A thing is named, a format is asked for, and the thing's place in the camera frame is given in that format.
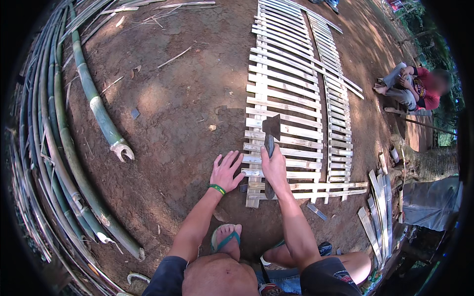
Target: dirt ground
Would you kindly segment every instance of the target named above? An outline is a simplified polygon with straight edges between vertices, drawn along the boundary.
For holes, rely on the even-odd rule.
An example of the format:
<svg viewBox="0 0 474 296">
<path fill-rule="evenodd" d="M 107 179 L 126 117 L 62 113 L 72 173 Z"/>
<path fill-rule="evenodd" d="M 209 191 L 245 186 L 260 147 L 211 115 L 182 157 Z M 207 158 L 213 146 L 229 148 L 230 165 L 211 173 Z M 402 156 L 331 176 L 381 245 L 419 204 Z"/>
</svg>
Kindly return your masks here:
<svg viewBox="0 0 474 296">
<path fill-rule="evenodd" d="M 377 1 L 342 1 L 340 16 L 325 4 L 297 2 L 344 31 L 343 35 L 333 31 L 344 75 L 365 93 L 365 100 L 360 100 L 349 92 L 354 144 L 351 180 L 368 181 L 368 171 L 377 169 L 379 150 L 387 153 L 391 126 L 396 124 L 394 115 L 383 112 L 391 102 L 377 97 L 371 87 L 397 63 L 411 63 L 411 56 L 396 45 L 397 33 Z M 151 9 L 156 4 L 118 13 L 83 47 L 99 90 L 124 76 L 102 98 L 133 149 L 135 161 L 121 163 L 109 150 L 79 79 L 72 82 L 69 97 L 71 131 L 90 180 L 146 251 L 146 260 L 138 262 L 126 251 L 121 255 L 112 244 L 91 246 L 102 270 L 122 287 L 127 286 L 131 271 L 153 275 L 180 224 L 206 191 L 215 157 L 241 149 L 245 141 L 247 67 L 249 50 L 255 46 L 251 26 L 256 1 L 217 4 L 220 7 L 179 9 L 178 14 L 160 20 L 163 29 L 142 25 L 125 32 L 135 26 L 131 22 L 155 14 Z M 121 16 L 126 16 L 125 21 L 116 27 Z M 183 56 L 156 69 L 191 45 Z M 71 48 L 66 49 L 64 55 L 70 52 Z M 77 75 L 72 64 L 64 71 L 65 83 Z M 140 72 L 131 78 L 132 69 L 139 65 Z M 323 98 L 321 102 L 325 114 Z M 140 112 L 136 120 L 130 115 L 134 108 Z M 327 128 L 327 119 L 322 122 Z M 209 125 L 217 129 L 210 131 Z M 277 202 L 262 201 L 258 209 L 250 209 L 245 208 L 245 196 L 235 190 L 219 205 L 231 216 L 230 223 L 243 225 L 242 257 L 251 260 L 281 240 L 283 233 Z M 328 216 L 326 222 L 303 208 L 317 241 L 331 242 L 334 253 L 340 248 L 343 253 L 370 254 L 357 217 L 366 199 L 366 195 L 350 196 L 345 202 L 333 198 L 327 205 L 318 200 L 316 207 Z M 213 218 L 210 232 L 217 225 Z M 208 241 L 209 233 L 201 254 L 209 252 Z"/>
</svg>

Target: axe head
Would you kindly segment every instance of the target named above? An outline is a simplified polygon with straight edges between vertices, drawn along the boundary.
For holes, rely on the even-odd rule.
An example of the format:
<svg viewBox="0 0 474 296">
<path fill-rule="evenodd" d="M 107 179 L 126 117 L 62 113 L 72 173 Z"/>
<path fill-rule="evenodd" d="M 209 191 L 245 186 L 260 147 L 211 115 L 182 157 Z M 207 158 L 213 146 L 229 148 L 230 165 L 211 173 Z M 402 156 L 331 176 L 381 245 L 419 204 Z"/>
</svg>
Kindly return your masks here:
<svg viewBox="0 0 474 296">
<path fill-rule="evenodd" d="M 280 114 L 274 117 L 267 117 L 262 122 L 262 131 L 267 135 L 272 135 L 278 141 L 280 140 Z"/>
</svg>

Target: green foliage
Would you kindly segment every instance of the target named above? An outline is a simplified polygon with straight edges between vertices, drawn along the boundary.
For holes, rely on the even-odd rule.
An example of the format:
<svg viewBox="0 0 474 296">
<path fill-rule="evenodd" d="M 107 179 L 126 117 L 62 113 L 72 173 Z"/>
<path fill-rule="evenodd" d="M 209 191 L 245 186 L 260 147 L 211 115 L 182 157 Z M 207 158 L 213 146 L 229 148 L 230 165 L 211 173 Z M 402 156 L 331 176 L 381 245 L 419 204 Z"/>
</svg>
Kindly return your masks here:
<svg viewBox="0 0 474 296">
<path fill-rule="evenodd" d="M 416 6 L 415 10 L 400 18 L 407 31 L 412 35 L 416 35 L 427 30 L 436 29 L 436 24 L 420 3 L 405 5 L 406 9 L 411 9 L 414 6 Z M 404 9 L 401 9 L 395 15 L 400 16 L 405 12 Z M 425 55 L 428 70 L 439 68 L 448 70 L 452 74 L 453 87 L 449 93 L 441 97 L 439 107 L 433 110 L 433 116 L 435 126 L 454 131 L 457 128 L 459 112 L 464 109 L 465 105 L 461 81 L 457 75 L 456 63 L 449 46 L 444 37 L 438 32 L 420 36 L 413 42 L 418 53 Z M 439 133 L 438 135 L 440 146 L 449 146 L 456 141 L 456 137 L 452 135 L 445 133 Z"/>
</svg>

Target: child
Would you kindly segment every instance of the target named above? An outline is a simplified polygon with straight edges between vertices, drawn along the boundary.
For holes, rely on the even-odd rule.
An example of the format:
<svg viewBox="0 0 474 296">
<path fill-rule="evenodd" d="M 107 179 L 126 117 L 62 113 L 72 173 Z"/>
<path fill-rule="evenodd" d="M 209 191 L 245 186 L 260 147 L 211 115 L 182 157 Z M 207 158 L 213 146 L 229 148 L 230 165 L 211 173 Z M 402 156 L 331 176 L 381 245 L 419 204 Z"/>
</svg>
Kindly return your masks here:
<svg viewBox="0 0 474 296">
<path fill-rule="evenodd" d="M 425 68 L 407 67 L 405 63 L 398 64 L 390 74 L 378 81 L 383 84 L 374 84 L 374 91 L 393 97 L 406 105 L 408 111 L 438 108 L 439 97 L 447 94 L 452 86 L 451 75 L 446 70 L 430 72 Z"/>
</svg>

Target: wristband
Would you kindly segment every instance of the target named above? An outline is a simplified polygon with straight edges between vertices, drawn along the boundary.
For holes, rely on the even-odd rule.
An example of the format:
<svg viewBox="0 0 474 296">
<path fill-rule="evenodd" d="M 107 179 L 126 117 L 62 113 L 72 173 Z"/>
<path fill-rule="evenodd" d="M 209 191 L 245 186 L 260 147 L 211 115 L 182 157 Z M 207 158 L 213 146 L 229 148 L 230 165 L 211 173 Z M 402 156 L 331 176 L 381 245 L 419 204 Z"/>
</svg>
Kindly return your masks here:
<svg viewBox="0 0 474 296">
<path fill-rule="evenodd" d="M 215 190 L 219 191 L 220 193 L 222 193 L 222 196 L 224 196 L 226 194 L 226 191 L 219 185 L 217 184 L 209 184 L 208 186 L 209 188 L 214 188 Z"/>
</svg>

